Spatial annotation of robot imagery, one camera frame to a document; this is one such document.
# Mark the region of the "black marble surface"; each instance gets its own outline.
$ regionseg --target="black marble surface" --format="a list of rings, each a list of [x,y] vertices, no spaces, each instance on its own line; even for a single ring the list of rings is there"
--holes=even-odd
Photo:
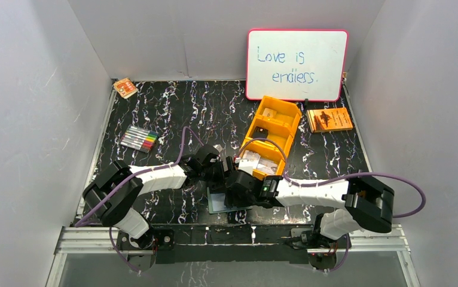
[[[244,81],[136,82],[139,94],[128,99],[116,96],[99,154],[97,173],[111,161],[152,166],[175,161],[183,126],[190,126],[204,143],[220,144],[224,154],[234,155],[243,142],[259,102],[245,98]],[[309,103],[313,108],[347,105],[342,95],[336,102]],[[146,154],[118,143],[127,126],[159,132],[159,143]],[[358,170],[367,163],[356,130],[310,133],[303,115],[288,160],[289,175],[297,179],[329,179]],[[188,135],[186,152],[195,152],[197,141]],[[293,206],[211,215],[205,192],[199,188],[161,190],[144,194],[134,209],[153,224],[310,224],[324,207]]]

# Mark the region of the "orange book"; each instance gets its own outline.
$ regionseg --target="orange book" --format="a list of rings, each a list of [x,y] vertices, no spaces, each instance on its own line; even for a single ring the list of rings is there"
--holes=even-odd
[[[312,133],[351,130],[353,128],[347,108],[310,109],[307,118]]]
[[[128,97],[138,92],[136,86],[132,84],[129,78],[119,80],[116,83],[114,83],[113,86],[115,87],[115,90],[118,91],[120,96],[124,99],[127,99]]]

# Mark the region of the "yellow tray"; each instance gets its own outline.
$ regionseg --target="yellow tray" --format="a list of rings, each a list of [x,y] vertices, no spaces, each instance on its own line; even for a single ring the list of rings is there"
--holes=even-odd
[[[266,108],[276,111],[272,117],[266,117],[263,113]],[[301,111],[296,104],[273,97],[264,96],[255,113],[254,120],[248,129],[243,144],[252,139],[252,134],[256,127],[262,127],[268,130],[267,139],[277,143],[289,155],[294,136],[301,119]],[[255,141],[251,142],[245,150],[258,153],[261,158],[266,158],[277,164],[276,175],[281,175],[285,167],[284,158],[280,151],[269,142]],[[253,176],[258,179],[264,179],[268,174],[254,169]]]

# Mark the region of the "colored marker set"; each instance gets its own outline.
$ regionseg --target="colored marker set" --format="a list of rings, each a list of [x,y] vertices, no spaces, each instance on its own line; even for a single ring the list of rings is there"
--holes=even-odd
[[[140,127],[129,126],[121,138],[120,145],[149,152],[158,139],[158,133]]]

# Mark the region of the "white wall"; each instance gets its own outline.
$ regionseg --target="white wall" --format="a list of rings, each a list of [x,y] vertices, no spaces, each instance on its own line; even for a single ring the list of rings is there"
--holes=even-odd
[[[243,79],[251,28],[347,29],[348,67],[384,0],[69,0],[112,78]]]
[[[67,1],[0,0],[0,286],[44,286],[110,84]]]
[[[423,286],[458,286],[458,1],[387,0],[349,69],[374,170],[415,180],[403,219]],[[395,212],[419,204],[396,187]]]

